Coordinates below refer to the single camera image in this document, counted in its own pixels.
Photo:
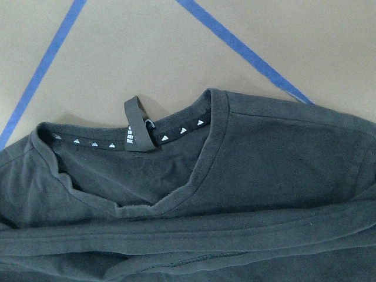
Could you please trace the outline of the black graphic t-shirt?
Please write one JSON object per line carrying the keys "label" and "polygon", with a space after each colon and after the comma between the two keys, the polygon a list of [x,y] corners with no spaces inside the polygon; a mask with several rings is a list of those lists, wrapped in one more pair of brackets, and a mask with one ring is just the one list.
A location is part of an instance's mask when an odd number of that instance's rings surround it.
{"label": "black graphic t-shirt", "polygon": [[2,281],[374,281],[375,124],[205,90],[1,152]]}

